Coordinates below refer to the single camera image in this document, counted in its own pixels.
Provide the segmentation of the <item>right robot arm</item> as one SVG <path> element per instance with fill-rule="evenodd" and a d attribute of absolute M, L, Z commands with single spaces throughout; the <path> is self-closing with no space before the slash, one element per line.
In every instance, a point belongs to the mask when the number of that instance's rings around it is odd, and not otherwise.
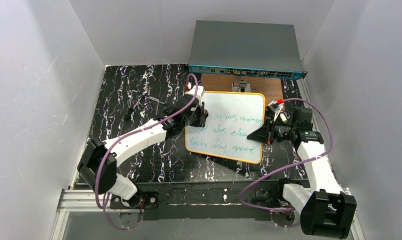
<path fill-rule="evenodd" d="M 268 145 L 274 141 L 289 141 L 294 145 L 300 163 L 306 170 L 311 191 L 307 192 L 295 180 L 281 179 L 277 197 L 288 202 L 299 213 L 304 234 L 346 239 L 357 202 L 336 181 L 325 153 L 324 139 L 318 131 L 313 130 L 312 116 L 310 108 L 297 107 L 292 121 L 268 117 L 247 139 Z"/>

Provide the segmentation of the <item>yellow framed whiteboard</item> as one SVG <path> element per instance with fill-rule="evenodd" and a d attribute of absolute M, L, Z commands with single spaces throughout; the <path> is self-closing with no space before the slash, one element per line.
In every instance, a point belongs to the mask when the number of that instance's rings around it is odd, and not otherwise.
<path fill-rule="evenodd" d="M 266 98 L 261 93 L 206 91 L 202 97 L 209 115 L 204 127 L 185 129 L 188 151 L 258 164 L 263 144 L 247 136 L 264 123 Z"/>

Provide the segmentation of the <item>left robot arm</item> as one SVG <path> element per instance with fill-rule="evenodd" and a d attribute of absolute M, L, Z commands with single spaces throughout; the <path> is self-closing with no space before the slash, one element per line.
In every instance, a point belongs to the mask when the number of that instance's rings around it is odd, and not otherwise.
<path fill-rule="evenodd" d="M 187 126 L 204 127 L 208 112 L 201 94 L 187 93 L 129 136 L 88 141 L 77 171 L 97 194 L 113 194 L 125 201 L 140 199 L 138 186 L 117 173 L 134 154 L 179 135 Z"/>

